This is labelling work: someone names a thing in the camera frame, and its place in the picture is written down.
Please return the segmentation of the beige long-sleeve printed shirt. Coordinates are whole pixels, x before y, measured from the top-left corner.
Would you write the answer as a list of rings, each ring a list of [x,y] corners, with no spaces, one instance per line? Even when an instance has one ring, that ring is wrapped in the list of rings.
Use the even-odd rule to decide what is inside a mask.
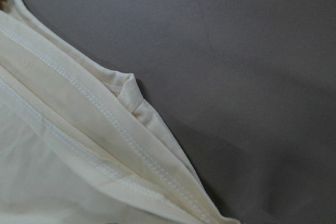
[[[1,0],[1,223],[236,223],[132,73]]]

